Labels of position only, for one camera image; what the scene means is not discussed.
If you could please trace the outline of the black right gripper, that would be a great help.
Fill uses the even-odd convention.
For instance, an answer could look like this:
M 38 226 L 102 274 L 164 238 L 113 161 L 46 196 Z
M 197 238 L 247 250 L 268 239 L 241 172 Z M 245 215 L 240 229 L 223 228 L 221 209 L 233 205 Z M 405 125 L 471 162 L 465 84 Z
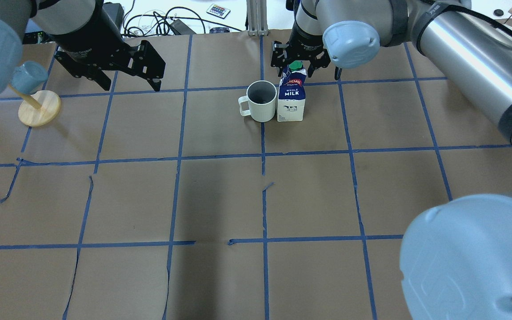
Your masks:
M 281 43 L 276 40 L 272 42 L 270 66 L 277 70 L 278 76 L 282 75 L 285 67 L 295 61 L 309 62 L 309 66 L 305 67 L 309 78 L 317 70 L 329 67 L 332 62 L 327 50 L 322 45 L 304 45 L 301 42 Z

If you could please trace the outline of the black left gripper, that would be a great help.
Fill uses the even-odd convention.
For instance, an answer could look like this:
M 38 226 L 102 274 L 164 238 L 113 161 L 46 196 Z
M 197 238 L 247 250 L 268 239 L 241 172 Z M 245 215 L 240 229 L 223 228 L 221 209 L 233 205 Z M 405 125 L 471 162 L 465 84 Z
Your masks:
M 106 91 L 111 89 L 112 80 L 105 71 L 120 71 L 146 80 L 158 92 L 166 66 L 164 59 L 147 40 L 141 40 L 133 47 L 122 42 L 114 48 L 91 48 L 81 52 L 59 49 L 54 57 L 71 76 L 85 77 Z

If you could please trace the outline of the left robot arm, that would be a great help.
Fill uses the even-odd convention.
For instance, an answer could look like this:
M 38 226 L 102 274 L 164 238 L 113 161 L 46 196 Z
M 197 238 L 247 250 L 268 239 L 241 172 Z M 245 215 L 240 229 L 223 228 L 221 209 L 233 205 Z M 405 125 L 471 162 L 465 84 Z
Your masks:
M 106 72 L 119 71 L 160 91 L 166 62 L 147 40 L 125 42 L 121 22 L 103 0 L 0 0 L 0 94 L 12 83 L 31 25 L 57 45 L 54 57 L 71 77 L 108 91 Z

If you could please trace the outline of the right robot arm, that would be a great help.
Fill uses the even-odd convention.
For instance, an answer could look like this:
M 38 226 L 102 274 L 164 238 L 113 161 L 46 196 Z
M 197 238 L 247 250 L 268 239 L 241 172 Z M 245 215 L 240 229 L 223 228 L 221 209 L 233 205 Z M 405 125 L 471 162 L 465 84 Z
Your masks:
M 380 47 L 411 42 L 445 75 L 415 79 L 421 107 L 458 108 L 457 96 L 484 116 L 512 149 L 512 30 L 471 10 L 469 0 L 288 0 L 290 40 L 273 45 L 272 66 L 310 62 L 344 68 Z M 467 160 L 474 148 L 435 146 L 448 203 L 427 209 L 404 231 L 401 287 L 415 320 L 512 320 L 512 192 L 462 196 L 460 183 L 492 172 Z

